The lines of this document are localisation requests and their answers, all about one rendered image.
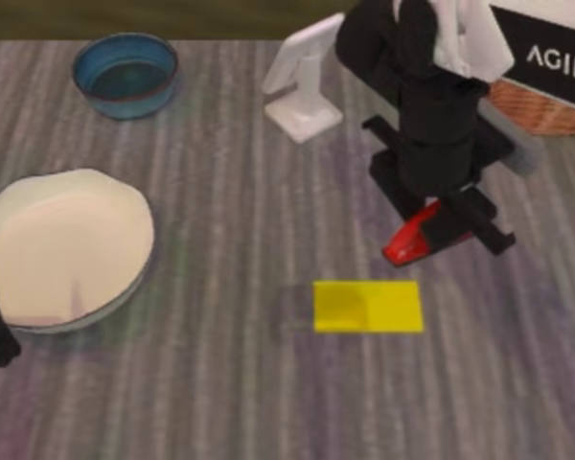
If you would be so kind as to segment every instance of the yellow sponge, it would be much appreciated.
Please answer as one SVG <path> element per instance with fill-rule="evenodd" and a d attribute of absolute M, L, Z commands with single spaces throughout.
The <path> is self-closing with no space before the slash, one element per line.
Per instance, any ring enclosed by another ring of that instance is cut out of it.
<path fill-rule="evenodd" d="M 424 331 L 416 282 L 320 281 L 313 293 L 318 333 Z"/>

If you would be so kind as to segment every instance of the white device base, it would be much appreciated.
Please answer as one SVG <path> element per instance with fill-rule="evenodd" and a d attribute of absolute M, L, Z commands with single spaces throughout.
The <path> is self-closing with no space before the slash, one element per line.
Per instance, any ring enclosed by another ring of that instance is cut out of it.
<path fill-rule="evenodd" d="M 301 98 L 299 91 L 293 91 L 264 108 L 266 115 L 296 144 L 303 144 L 343 121 L 340 110 L 324 97 L 318 96 L 309 113 L 302 110 Z"/>

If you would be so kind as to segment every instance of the wood grain surface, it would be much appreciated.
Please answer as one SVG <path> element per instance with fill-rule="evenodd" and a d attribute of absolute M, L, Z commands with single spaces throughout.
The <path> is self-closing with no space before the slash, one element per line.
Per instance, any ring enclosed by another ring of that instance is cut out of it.
<path fill-rule="evenodd" d="M 91 167 L 150 200 L 157 257 L 77 333 L 0 370 L 0 460 L 575 460 L 575 137 L 484 189 L 518 245 L 403 270 L 368 178 L 374 98 L 330 61 L 345 123 L 295 147 L 262 111 L 275 42 L 176 42 L 182 82 L 118 123 L 70 81 L 78 42 L 0 42 L 0 190 Z M 311 283 L 416 280 L 425 333 L 316 335 Z"/>

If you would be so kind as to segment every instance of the white device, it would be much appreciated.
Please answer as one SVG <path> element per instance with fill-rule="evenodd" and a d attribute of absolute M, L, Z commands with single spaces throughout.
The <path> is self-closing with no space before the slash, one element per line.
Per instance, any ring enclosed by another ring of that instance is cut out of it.
<path fill-rule="evenodd" d="M 297 144 L 340 124 L 343 114 L 320 92 L 321 66 L 345 19 L 338 13 L 290 35 L 264 79 L 273 94 L 296 83 L 294 91 L 269 103 L 264 111 Z"/>

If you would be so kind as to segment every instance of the wicker basket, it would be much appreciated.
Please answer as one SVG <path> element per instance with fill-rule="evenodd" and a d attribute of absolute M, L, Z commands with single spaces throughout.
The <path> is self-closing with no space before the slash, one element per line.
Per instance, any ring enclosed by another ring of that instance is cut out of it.
<path fill-rule="evenodd" d="M 528 132 L 544 136 L 575 134 L 575 108 L 504 80 L 488 96 L 500 111 Z"/>

